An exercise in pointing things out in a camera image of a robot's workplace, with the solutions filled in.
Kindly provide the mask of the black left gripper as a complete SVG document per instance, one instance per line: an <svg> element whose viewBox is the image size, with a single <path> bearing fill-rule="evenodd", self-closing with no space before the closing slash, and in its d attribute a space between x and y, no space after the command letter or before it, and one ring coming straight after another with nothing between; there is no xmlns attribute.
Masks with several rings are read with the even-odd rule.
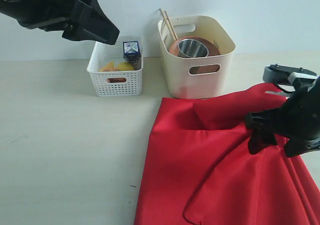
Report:
<svg viewBox="0 0 320 225"><path fill-rule="evenodd" d="M120 30L104 14L98 0L15 0L27 11L19 20L28 29L62 31L64 39L114 45Z"/></svg>

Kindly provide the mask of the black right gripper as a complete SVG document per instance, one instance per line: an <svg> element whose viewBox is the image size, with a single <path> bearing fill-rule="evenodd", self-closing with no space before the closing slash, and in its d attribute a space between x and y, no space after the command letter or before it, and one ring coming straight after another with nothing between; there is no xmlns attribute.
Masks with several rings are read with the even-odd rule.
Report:
<svg viewBox="0 0 320 225"><path fill-rule="evenodd" d="M283 147L288 158L320 150L320 86L303 86L280 107L251 112L245 126L252 130L248 151L256 155L277 146L276 134L286 137Z"/></svg>

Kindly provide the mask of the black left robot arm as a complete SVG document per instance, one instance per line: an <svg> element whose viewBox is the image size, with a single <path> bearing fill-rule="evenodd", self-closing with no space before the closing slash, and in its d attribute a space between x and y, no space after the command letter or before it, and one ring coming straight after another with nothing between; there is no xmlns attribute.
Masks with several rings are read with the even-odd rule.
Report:
<svg viewBox="0 0 320 225"><path fill-rule="evenodd" d="M61 31L70 41L114 45L120 31L98 0L0 0L0 12L29 30Z"/></svg>

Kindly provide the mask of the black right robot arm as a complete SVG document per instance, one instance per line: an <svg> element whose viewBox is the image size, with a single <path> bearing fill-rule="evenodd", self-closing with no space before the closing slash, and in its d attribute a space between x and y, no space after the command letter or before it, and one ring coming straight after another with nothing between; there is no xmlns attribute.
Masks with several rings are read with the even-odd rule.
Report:
<svg viewBox="0 0 320 225"><path fill-rule="evenodd" d="M283 147L288 158L320 149L320 79L306 83L299 78L292 86L295 91L282 106L246 115L250 154L276 146L276 135L288 138Z"/></svg>

